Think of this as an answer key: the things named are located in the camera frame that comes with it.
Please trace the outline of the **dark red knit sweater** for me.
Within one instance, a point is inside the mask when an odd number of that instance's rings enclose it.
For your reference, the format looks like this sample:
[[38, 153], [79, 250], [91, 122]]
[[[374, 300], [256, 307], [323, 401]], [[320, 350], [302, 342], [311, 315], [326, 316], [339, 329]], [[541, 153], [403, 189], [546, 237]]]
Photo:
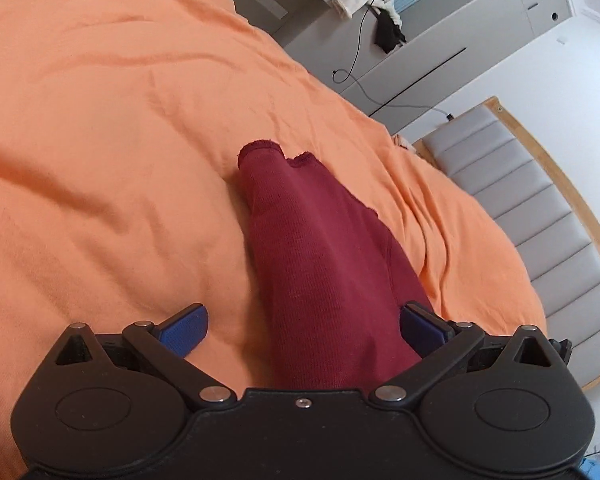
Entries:
[[311, 153], [260, 140], [237, 165], [276, 387], [370, 391], [417, 364], [400, 314], [431, 304], [376, 212]]

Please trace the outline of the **grey padded wooden headboard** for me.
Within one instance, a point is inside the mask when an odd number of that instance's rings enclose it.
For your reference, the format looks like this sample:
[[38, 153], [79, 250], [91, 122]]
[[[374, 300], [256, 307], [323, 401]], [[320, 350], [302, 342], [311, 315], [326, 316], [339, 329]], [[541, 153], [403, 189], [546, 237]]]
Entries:
[[515, 245], [569, 369], [600, 384], [600, 222], [539, 141], [492, 96], [428, 133], [416, 151], [471, 195]]

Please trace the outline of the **orange duvet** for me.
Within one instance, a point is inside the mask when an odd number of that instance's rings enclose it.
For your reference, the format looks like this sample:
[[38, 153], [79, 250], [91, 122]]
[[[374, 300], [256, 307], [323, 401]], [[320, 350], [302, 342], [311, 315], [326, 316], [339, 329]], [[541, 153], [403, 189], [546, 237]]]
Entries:
[[520, 255], [470, 195], [394, 144], [232, 0], [0, 0], [0, 479], [9, 419], [64, 328], [115, 333], [200, 302], [190, 357], [273, 382], [237, 157], [313, 154], [378, 213], [436, 313], [544, 327]]

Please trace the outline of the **black garment on ledge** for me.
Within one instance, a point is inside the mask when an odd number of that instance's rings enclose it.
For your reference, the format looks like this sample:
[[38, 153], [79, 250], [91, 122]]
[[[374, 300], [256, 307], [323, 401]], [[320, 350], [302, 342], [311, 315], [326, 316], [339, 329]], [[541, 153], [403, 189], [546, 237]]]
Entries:
[[376, 16], [376, 30], [374, 44], [385, 54], [390, 54], [396, 48], [406, 44], [406, 38], [389, 12], [385, 9], [374, 10]]

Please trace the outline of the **grey built-in wardrobe unit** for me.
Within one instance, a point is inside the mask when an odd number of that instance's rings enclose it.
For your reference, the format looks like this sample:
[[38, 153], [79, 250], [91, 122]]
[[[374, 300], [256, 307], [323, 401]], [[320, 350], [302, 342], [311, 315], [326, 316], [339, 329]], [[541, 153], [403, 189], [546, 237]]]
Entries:
[[282, 20], [254, 0], [237, 11], [351, 104], [397, 132], [569, 20], [572, 0], [420, 0], [399, 13], [406, 44], [390, 54], [374, 44], [374, 8], [340, 18], [330, 0], [276, 0]]

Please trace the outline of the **white wall socket panel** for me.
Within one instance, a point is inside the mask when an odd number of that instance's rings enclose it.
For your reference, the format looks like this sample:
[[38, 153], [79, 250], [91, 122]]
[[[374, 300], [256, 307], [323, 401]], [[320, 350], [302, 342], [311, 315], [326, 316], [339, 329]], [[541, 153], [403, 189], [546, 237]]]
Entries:
[[254, 0], [270, 12], [276, 20], [282, 20], [288, 11], [276, 0]]

